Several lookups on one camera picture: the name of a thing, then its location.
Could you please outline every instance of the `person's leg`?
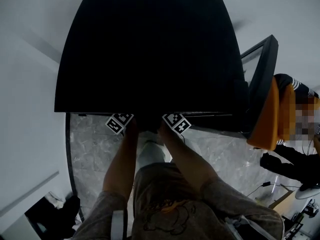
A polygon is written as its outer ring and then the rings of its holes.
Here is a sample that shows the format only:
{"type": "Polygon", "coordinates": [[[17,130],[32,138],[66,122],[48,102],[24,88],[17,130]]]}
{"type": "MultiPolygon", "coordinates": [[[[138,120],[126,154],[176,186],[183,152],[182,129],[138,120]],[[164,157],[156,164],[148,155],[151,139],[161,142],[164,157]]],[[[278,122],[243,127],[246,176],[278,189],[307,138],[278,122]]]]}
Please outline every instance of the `person's leg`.
{"type": "Polygon", "coordinates": [[[162,148],[151,141],[148,141],[144,144],[141,153],[137,156],[136,168],[140,170],[142,167],[154,164],[154,163],[164,163],[165,154],[162,151],[162,148]]]}
{"type": "Polygon", "coordinates": [[[268,153],[263,154],[260,166],[275,174],[283,175],[293,180],[301,181],[301,172],[291,163],[282,163],[281,160],[268,153]]]}
{"type": "Polygon", "coordinates": [[[296,166],[304,165],[307,160],[307,156],[305,154],[296,151],[293,147],[277,145],[274,152],[296,166]]]}

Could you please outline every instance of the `cable connector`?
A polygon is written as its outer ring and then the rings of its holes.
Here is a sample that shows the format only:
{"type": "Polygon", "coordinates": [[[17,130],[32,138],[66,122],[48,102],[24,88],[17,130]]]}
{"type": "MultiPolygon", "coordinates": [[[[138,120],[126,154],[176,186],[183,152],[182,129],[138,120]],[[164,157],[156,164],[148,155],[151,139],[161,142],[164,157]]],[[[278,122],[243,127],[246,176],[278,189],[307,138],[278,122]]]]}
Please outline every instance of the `cable connector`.
{"type": "Polygon", "coordinates": [[[262,184],[262,187],[267,187],[271,185],[271,181],[267,181],[265,183],[262,184]]]}

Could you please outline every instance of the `marble floor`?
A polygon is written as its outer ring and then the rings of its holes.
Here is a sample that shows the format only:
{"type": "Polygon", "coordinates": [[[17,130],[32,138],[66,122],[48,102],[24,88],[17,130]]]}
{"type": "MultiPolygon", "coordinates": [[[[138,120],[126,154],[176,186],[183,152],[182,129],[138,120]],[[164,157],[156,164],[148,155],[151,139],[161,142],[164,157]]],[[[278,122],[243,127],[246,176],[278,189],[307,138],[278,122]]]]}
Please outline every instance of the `marble floor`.
{"type": "MultiPolygon", "coordinates": [[[[100,115],[72,114],[70,118],[72,168],[84,218],[88,216],[102,189],[105,173],[122,140],[121,135],[115,135],[105,126],[107,120],[108,117],[100,115]]],[[[296,180],[260,167],[262,151],[253,150],[244,139],[193,129],[188,129],[183,136],[192,143],[194,149],[213,166],[226,183],[244,195],[250,194],[264,182],[269,181],[278,185],[301,185],[296,180]]],[[[160,142],[157,135],[151,132],[141,133],[137,153],[148,139],[160,142]]],[[[284,188],[270,185],[260,187],[249,197],[268,206],[285,193],[284,188]]],[[[131,234],[133,219],[131,193],[128,203],[128,235],[131,234]]]]}

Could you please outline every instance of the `person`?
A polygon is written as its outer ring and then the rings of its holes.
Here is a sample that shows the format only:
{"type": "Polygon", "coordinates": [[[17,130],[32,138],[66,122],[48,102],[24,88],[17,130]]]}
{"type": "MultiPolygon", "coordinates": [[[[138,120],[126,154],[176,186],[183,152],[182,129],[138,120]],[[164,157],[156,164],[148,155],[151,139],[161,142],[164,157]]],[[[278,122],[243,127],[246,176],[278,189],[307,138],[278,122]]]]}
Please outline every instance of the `person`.
{"type": "Polygon", "coordinates": [[[133,184],[133,240],[242,239],[239,232],[249,234],[243,239],[282,239],[284,227],[277,212],[223,182],[166,123],[157,133],[173,162],[164,162],[161,148],[147,142],[135,175],[139,128],[133,118],[105,174],[102,192],[72,239],[125,239],[133,184]],[[256,230],[248,233],[242,224],[256,230]],[[265,238],[254,237],[261,232],[265,238]]]}
{"type": "Polygon", "coordinates": [[[290,163],[282,163],[278,157],[265,153],[260,160],[260,165],[271,172],[300,181],[302,184],[316,185],[320,183],[319,135],[314,136],[313,143],[317,153],[309,155],[302,154],[292,147],[277,145],[274,152],[290,163]]]}

